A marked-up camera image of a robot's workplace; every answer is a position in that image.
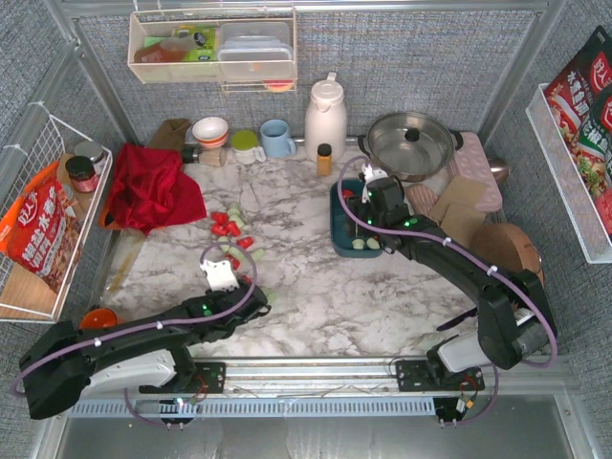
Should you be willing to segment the green coffee capsule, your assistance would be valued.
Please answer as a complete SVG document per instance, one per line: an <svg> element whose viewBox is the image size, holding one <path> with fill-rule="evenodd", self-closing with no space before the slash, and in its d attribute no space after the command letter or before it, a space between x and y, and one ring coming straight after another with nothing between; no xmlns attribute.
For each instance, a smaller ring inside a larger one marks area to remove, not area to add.
<svg viewBox="0 0 612 459"><path fill-rule="evenodd" d="M364 249L364 242L361 239L355 239L352 241L352 248L357 251L361 251Z"/></svg>

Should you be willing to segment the brown cardboard sheet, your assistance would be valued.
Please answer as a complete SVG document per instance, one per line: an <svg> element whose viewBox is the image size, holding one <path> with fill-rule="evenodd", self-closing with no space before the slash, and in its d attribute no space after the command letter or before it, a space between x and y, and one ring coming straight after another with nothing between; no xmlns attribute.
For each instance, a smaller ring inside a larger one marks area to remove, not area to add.
<svg viewBox="0 0 612 459"><path fill-rule="evenodd" d="M455 176L439 197L430 212L430 216L441 221L451 204L475 208L485 193L487 186L470 178Z"/></svg>
<svg viewBox="0 0 612 459"><path fill-rule="evenodd" d="M486 214L474 208L450 204L441 222L441 229L451 239L466 246L482 226Z"/></svg>

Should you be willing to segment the teal storage basket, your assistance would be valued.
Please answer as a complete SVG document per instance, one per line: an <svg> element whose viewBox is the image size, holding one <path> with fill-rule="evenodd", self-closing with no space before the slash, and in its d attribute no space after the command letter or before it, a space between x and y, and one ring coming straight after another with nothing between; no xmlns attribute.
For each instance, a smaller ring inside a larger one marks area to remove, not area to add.
<svg viewBox="0 0 612 459"><path fill-rule="evenodd" d="M354 195L362 194L363 183L359 179L344 179L341 190L352 190ZM346 258L374 258L384 252L384 245L380 236L369 229L358 225L345 212L342 203L345 199L339 198L338 184L330 187L330 237L334 250ZM352 248L352 241L361 239L365 246L361 251Z"/></svg>

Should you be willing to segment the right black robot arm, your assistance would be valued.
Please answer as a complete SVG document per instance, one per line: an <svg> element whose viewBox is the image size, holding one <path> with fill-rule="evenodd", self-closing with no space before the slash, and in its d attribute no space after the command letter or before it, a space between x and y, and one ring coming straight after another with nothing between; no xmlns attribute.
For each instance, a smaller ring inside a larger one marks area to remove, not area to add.
<svg viewBox="0 0 612 459"><path fill-rule="evenodd" d="M519 363L536 366L531 356L544 348L550 356L541 367L557 360L557 328L535 273L511 273L489 265L434 221L411 214L393 178L371 180L362 191L360 197L340 198L346 215L378 235L393 252L435 271L475 305L476 332L433 348L433 361L449 373L460 373L487 365L504 370Z"/></svg>

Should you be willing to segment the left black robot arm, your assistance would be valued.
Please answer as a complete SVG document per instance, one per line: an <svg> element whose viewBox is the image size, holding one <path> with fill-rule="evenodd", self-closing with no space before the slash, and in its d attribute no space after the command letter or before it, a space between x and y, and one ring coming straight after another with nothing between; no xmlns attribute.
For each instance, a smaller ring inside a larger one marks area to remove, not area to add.
<svg viewBox="0 0 612 459"><path fill-rule="evenodd" d="M239 281L231 292L208 290L157 314L123 325L78 330L72 321L52 325L19 362L30 417L44 420L77 403L94 377L130 359L167 351L170 377L157 386L184 389L195 372L186 349L229 338L235 328L271 307L256 285Z"/></svg>

